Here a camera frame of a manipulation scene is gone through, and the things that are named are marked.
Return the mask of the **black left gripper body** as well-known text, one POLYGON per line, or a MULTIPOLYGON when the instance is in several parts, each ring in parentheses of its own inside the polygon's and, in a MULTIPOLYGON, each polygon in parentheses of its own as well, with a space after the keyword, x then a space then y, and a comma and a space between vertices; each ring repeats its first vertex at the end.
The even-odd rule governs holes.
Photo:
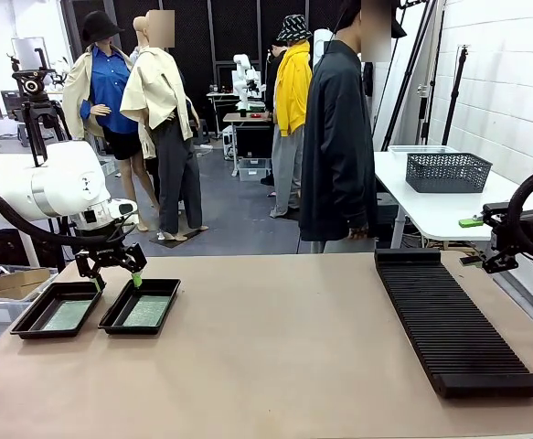
POLYGON ((77 244, 76 264, 79 270, 100 270, 113 266, 133 269, 133 258, 123 244, 127 232, 123 228, 109 235, 81 236, 77 244))

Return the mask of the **green perforated circuit board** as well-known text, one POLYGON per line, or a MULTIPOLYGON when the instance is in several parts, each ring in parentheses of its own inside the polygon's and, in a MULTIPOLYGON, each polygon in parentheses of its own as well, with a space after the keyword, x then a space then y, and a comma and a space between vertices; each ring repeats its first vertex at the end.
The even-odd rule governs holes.
POLYGON ((41 329, 46 331, 71 330, 80 323, 90 305, 90 300, 65 300, 41 329))
POLYGON ((123 326, 156 327, 168 305, 168 296, 143 295, 123 321, 123 326))

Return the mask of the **black ESD tray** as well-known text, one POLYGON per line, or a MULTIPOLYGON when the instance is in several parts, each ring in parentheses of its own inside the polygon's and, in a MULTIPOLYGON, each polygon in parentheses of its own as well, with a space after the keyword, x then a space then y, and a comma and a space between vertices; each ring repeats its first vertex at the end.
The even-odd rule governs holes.
POLYGON ((177 298, 180 285, 180 279, 143 279, 142 286, 135 288, 133 281, 129 281, 104 314, 99 323, 99 329, 112 336, 157 336, 161 332, 172 304, 177 298), (143 295, 169 297, 169 305, 159 324, 156 327, 123 326, 123 321, 143 295))
POLYGON ((38 297, 13 326, 10 334, 21 339, 49 339, 76 337, 99 303, 102 292, 92 282, 53 283, 38 297), (65 301, 90 300, 91 305, 80 323, 71 330, 46 331, 41 328, 65 301))

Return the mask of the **person right forearm dark sleeve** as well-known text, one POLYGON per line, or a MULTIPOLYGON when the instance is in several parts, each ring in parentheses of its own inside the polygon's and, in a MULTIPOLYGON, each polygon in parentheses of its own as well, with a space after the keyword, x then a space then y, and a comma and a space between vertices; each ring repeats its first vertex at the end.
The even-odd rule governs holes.
POLYGON ((369 229, 377 225, 378 202, 376 179, 363 185, 344 181, 334 182, 335 207, 350 229, 369 229))

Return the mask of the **white table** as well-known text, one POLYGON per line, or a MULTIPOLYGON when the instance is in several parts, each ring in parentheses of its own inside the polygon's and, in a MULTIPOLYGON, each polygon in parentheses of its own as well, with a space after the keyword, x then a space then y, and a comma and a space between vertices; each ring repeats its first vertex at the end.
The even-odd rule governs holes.
POLYGON ((425 239, 435 241, 487 242, 487 226, 461 228, 458 221, 478 215, 488 203, 508 201, 518 184, 492 171, 480 194, 422 194, 405 181, 407 157, 398 158, 388 151, 375 153, 376 176, 403 208, 406 219, 425 239))

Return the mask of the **grey plastic basket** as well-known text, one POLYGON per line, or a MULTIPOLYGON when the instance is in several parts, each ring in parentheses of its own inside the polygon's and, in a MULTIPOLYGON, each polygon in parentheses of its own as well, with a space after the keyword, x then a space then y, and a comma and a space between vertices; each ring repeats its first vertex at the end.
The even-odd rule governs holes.
POLYGON ((482 193, 492 164, 469 154, 410 153, 406 182, 418 193, 482 193))

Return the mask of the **brown cardboard box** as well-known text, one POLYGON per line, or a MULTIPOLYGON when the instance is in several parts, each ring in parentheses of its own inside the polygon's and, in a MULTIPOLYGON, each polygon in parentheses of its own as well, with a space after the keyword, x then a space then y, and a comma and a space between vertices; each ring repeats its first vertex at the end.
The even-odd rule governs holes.
POLYGON ((37 268, 0 275, 0 298, 22 300, 50 277, 50 270, 37 268))

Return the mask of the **black slotted board rack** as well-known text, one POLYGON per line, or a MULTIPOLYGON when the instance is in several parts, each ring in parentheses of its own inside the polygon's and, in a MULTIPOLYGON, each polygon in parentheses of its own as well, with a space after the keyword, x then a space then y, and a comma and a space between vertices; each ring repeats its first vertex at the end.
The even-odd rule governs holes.
POLYGON ((379 249, 376 269, 433 388, 444 399, 533 398, 533 372, 431 249, 379 249))

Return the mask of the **clear plastic tray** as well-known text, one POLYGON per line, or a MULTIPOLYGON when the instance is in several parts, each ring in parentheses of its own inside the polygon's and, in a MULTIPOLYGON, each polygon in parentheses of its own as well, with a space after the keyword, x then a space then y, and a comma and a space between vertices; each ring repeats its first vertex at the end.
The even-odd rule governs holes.
POLYGON ((457 154, 458 151, 447 145, 391 145, 388 151, 396 155, 407 154, 457 154))

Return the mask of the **black light stand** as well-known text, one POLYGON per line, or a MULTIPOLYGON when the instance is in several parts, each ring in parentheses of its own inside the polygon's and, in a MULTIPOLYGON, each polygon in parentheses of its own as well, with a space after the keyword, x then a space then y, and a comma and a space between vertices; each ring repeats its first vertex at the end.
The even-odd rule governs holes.
POLYGON ((467 61, 467 57, 469 53, 467 45, 460 46, 460 50, 461 51, 460 51, 460 55, 458 59, 458 66, 457 66, 454 81, 453 81, 451 99, 450 99, 447 117, 445 120, 444 129, 443 129, 442 145, 448 145, 448 142, 449 142, 455 107, 456 107, 456 103, 457 103, 459 93, 460 93, 460 85, 461 85, 461 81, 463 77, 464 65, 465 65, 465 62, 467 61))

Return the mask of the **black slanted stand poles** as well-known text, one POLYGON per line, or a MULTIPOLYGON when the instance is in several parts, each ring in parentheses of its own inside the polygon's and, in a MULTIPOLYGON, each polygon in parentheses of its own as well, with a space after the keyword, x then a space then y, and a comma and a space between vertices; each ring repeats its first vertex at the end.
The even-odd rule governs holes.
POLYGON ((383 142, 380 148, 381 152, 386 152, 390 145, 392 135, 394 133, 398 118, 400 116, 400 110, 402 108, 402 105, 404 103, 404 98, 406 97, 407 90, 410 85, 412 73, 416 66, 419 54, 421 52, 422 44, 424 42, 429 24, 431 23, 431 20, 434 15, 436 6, 438 5, 438 2, 439 0, 426 0, 425 1, 425 7, 424 7, 424 10, 421 16, 421 22, 419 24, 419 28, 418 28, 415 40, 410 51, 409 61, 407 63, 406 69, 404 70, 404 76, 402 79, 402 83, 400 85, 399 94, 397 96, 397 100, 395 102, 392 115, 390 116, 390 119, 389 119, 388 128, 387 128, 386 134, 384 136, 384 139, 383 139, 383 142))

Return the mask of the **clear storage box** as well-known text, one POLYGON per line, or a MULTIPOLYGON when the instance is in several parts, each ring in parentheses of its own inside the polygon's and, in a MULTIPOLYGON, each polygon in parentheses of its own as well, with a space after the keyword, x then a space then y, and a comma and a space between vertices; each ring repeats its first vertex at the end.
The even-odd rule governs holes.
POLYGON ((260 182, 271 173, 269 158, 240 158, 238 175, 241 182, 260 182))

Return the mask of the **person in dark jacket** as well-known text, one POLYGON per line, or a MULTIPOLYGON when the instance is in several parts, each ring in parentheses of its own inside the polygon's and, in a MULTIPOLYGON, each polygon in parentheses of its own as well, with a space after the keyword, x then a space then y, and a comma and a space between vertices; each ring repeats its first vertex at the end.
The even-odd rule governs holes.
POLYGON ((314 68, 304 126, 299 227, 313 253, 373 252, 377 225, 350 240, 335 207, 334 182, 376 178, 373 137, 361 66, 389 53, 405 36, 400 0, 344 0, 336 32, 314 68))

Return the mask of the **mannequin blue shirt black hat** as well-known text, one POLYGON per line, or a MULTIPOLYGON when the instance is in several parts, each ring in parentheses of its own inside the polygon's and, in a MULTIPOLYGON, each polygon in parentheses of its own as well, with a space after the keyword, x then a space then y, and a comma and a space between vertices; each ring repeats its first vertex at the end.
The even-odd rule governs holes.
POLYGON ((75 61, 63 88, 62 109, 69 132, 82 140, 86 133, 104 138, 116 159, 128 199, 136 200, 133 178, 137 177, 159 209, 153 183, 145 164, 137 122, 121 114, 120 108, 133 63, 112 38, 121 29, 102 11, 86 15, 82 39, 85 52, 75 61))

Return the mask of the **mannequin cream jacket grey trousers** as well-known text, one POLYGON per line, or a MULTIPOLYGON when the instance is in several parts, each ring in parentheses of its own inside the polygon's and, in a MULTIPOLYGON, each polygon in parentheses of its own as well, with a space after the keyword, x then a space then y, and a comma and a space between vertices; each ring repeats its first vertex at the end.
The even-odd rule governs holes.
POLYGON ((121 114, 144 126, 155 145, 160 179, 160 241, 185 241, 179 204, 187 226, 203 231, 200 174, 192 123, 199 119, 188 98, 180 70, 167 50, 175 45, 175 13, 150 10, 133 21, 142 43, 121 103, 121 114))

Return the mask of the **black cabinet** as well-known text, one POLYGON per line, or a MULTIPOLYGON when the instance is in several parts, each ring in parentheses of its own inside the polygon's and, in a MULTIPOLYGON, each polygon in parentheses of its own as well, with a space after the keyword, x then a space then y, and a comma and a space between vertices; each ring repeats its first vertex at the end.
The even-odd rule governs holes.
POLYGON ((272 125, 240 125, 235 128, 235 132, 238 157, 259 159, 272 157, 272 125))

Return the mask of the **wooden top workbench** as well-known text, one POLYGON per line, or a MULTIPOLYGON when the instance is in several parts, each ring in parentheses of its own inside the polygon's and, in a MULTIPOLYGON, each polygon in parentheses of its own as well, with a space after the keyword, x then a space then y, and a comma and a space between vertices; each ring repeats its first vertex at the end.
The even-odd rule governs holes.
POLYGON ((233 161, 233 170, 231 175, 238 176, 238 161, 241 157, 237 156, 235 128, 240 125, 272 125, 272 118, 267 112, 231 112, 223 118, 225 128, 222 132, 222 145, 224 156, 233 161))

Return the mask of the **grey panel screen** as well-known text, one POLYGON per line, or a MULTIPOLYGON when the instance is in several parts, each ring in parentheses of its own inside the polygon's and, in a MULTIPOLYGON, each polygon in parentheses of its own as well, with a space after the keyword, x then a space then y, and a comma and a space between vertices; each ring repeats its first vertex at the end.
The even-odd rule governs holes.
POLYGON ((43 37, 15 37, 12 39, 15 58, 22 70, 39 70, 49 67, 43 37))

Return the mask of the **person in black clothes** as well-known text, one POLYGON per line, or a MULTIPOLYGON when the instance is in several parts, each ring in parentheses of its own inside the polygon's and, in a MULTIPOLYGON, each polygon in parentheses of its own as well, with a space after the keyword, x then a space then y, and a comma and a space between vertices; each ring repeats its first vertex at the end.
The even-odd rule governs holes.
MULTIPOLYGON (((283 55, 285 54, 287 47, 287 42, 275 38, 271 44, 271 55, 267 59, 267 78, 266 78, 266 92, 265 92, 265 109, 272 117, 272 152, 275 144, 275 122, 273 119, 274 114, 274 92, 276 87, 276 78, 279 66, 282 62, 283 55)), ((274 176, 273 176, 273 159, 272 159, 272 171, 267 177, 261 180, 263 185, 274 187, 274 176)))

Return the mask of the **mannequin yellow hoodie bucket hat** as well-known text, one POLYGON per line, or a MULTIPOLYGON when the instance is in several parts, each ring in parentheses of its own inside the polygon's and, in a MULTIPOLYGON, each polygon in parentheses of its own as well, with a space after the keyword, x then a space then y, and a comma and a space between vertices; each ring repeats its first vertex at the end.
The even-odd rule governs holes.
POLYGON ((288 47, 277 70, 274 90, 272 171, 276 196, 270 213, 274 219, 300 208, 304 125, 312 79, 311 36, 303 15, 287 16, 278 36, 288 47))

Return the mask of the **dark wall monitor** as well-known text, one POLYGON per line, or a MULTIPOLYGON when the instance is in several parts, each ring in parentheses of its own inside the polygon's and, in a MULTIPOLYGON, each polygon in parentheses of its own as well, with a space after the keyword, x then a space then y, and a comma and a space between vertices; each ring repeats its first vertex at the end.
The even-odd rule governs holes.
POLYGON ((1 91, 2 100, 5 110, 10 115, 14 110, 20 110, 22 107, 21 97, 18 91, 1 91))

